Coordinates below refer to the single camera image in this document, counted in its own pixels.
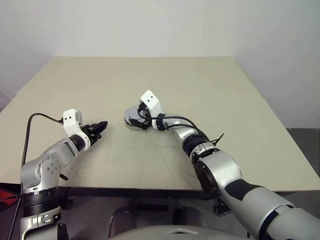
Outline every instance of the beige tabletop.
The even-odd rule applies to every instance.
[[[244,179],[273,191],[318,190],[320,180],[284,126],[232,57],[54,57],[0,113],[0,182],[19,183],[28,117],[82,111],[84,124],[107,120],[100,139],[63,171],[61,186],[199,190],[170,132],[129,130],[124,111],[150,89],[167,113],[191,119],[231,154]],[[27,161],[66,137],[35,117]]]

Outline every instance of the white wall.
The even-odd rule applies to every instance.
[[[319,10],[319,0],[7,0],[0,109],[51,55],[234,55],[286,127],[318,128]]]

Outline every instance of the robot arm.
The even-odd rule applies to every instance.
[[[150,90],[140,102],[125,112],[127,126],[135,130],[149,126],[159,131],[170,129],[193,164],[203,197],[219,198],[255,239],[319,239],[319,219],[267,188],[243,180],[235,160],[196,127],[181,126],[185,122],[178,118],[166,119],[168,115]]]
[[[59,177],[81,151],[86,151],[106,129],[108,122],[84,125],[81,112],[70,109],[63,113],[63,128],[68,138],[48,147],[38,158],[28,161],[21,169],[23,218],[20,220],[20,239],[68,239],[58,203]]]

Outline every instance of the gray floor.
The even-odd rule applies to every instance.
[[[320,132],[318,129],[288,129],[292,138],[300,147],[314,170],[320,172]],[[303,208],[320,218],[320,192],[303,191],[285,196],[297,207]],[[72,240],[107,239],[110,217],[117,208],[132,204],[135,200],[124,197],[73,197],[73,208],[62,211],[62,220],[66,223],[69,238]],[[197,208],[206,218],[209,226],[217,230],[246,236],[247,231],[238,222],[233,214],[218,217],[213,214],[213,202],[190,199],[158,199],[158,203],[168,204],[169,211],[138,211],[135,214],[138,227],[148,225],[171,224],[171,213],[174,208],[191,206]],[[0,206],[0,240],[7,237],[10,221],[13,216],[13,207]],[[19,239],[19,222],[16,223],[12,239]]]

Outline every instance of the red object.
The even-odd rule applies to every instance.
[[[9,197],[14,197],[16,196],[15,194],[0,190],[0,202],[7,204],[8,206],[12,205],[13,203],[15,203],[17,201],[16,198],[10,198],[10,199],[6,199]]]

